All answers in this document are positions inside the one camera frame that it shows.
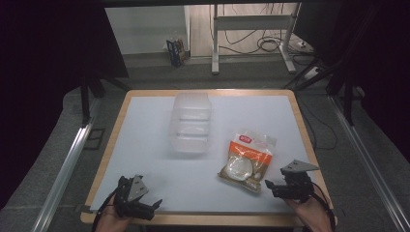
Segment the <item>gray floor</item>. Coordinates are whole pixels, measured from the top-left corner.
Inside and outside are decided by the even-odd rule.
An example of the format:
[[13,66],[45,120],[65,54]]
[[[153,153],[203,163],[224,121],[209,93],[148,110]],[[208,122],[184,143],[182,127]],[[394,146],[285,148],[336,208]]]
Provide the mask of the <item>gray floor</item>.
[[[221,59],[220,75],[211,75],[210,59],[191,59],[180,68],[170,67],[167,59],[156,56],[125,57],[130,78],[121,79],[134,89],[278,89],[289,75],[280,57]],[[99,115],[93,129],[104,130],[102,144],[88,141],[59,204],[48,231],[90,231],[79,215],[94,180],[104,147],[112,131],[125,92],[106,82]],[[328,97],[325,83],[317,83],[298,93],[310,139],[335,204],[337,231],[396,231],[380,196],[342,128]],[[0,231],[29,231],[51,189],[62,163],[81,125],[78,89],[64,99],[64,111],[37,162],[0,212]],[[410,165],[398,149],[369,119],[359,101],[353,105],[355,129],[366,144],[376,165],[400,205],[410,215]],[[172,230],[149,227],[149,231]],[[221,228],[184,227],[184,231],[221,231]],[[130,231],[137,231],[132,226]],[[273,228],[234,228],[238,231],[278,231]]]

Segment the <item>white wall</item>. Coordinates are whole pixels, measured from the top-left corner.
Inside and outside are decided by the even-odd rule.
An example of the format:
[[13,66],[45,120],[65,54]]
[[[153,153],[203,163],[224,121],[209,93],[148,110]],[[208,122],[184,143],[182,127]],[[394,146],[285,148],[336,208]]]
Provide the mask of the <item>white wall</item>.
[[107,8],[105,11],[122,54],[165,52],[165,41],[174,32],[183,39],[185,50],[189,50],[188,7]]

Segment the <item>human hand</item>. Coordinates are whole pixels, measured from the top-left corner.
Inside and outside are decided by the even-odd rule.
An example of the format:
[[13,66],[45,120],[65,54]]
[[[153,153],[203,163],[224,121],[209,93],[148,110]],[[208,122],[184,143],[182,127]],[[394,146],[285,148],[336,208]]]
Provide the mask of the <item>human hand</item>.
[[99,223],[97,224],[96,232],[123,232],[131,223],[132,217],[119,217],[115,211],[113,195],[108,202],[108,205],[102,211]]
[[[314,192],[325,202],[329,202],[329,198],[322,194],[321,190],[314,186]],[[332,232],[332,226],[329,215],[326,213],[323,206],[313,197],[307,202],[300,203],[292,199],[283,199],[296,215],[301,219],[302,223],[312,232]]]

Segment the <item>table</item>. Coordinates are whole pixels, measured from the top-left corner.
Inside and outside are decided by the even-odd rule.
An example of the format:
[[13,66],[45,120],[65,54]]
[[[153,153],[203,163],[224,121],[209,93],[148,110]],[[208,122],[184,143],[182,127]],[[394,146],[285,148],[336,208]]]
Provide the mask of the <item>table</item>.
[[[307,152],[308,161],[313,165],[318,165],[315,154],[311,147],[307,129],[304,125],[301,112],[297,105],[293,92],[289,90],[143,90],[143,91],[129,91],[123,102],[122,108],[115,123],[113,132],[109,138],[108,144],[105,148],[104,155],[96,174],[94,183],[90,189],[87,197],[86,206],[91,206],[96,193],[102,183],[104,173],[109,165],[111,156],[114,152],[115,144],[119,137],[121,127],[126,119],[128,107],[132,101],[132,97],[172,97],[180,92],[206,92],[210,97],[212,96],[286,96],[291,105],[291,109],[296,119],[297,127],[299,129],[303,146]],[[315,183],[318,184],[329,195],[323,176],[320,171],[312,172]],[[92,223],[95,215],[82,213],[81,220],[85,223]],[[293,214],[171,214],[168,212],[158,212],[151,220],[134,219],[133,222],[138,224],[152,224],[152,225],[226,225],[226,226],[277,226],[277,227],[299,227],[303,226],[299,219]]]

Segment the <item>snack bag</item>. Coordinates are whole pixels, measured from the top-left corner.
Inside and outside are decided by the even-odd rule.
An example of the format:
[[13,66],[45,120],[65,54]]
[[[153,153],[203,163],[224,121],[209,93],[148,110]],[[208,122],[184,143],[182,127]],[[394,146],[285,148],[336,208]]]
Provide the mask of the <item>snack bag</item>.
[[218,175],[246,189],[260,192],[263,179],[274,154],[276,140],[268,135],[241,129],[230,142],[228,162]]

